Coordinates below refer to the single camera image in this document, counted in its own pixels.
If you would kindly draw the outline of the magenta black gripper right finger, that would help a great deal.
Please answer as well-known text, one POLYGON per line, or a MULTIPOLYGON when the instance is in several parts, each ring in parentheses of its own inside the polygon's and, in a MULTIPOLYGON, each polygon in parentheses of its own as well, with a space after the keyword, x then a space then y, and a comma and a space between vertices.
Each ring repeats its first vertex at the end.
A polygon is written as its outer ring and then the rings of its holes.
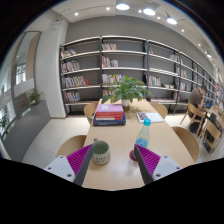
POLYGON ((137 159, 144 184, 152 183, 152 175, 160 160, 160 156, 139 145, 134 146, 134 155, 137 159))

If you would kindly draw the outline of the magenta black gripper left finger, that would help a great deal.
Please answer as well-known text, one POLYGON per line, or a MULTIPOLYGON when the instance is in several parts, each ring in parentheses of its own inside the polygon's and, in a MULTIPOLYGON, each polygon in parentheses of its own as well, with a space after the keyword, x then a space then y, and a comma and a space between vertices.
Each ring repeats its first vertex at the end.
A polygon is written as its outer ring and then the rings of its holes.
POLYGON ((76 152, 70 154, 67 160, 75 174, 74 184, 82 186, 86 172, 93 156, 93 145, 87 145, 76 152))

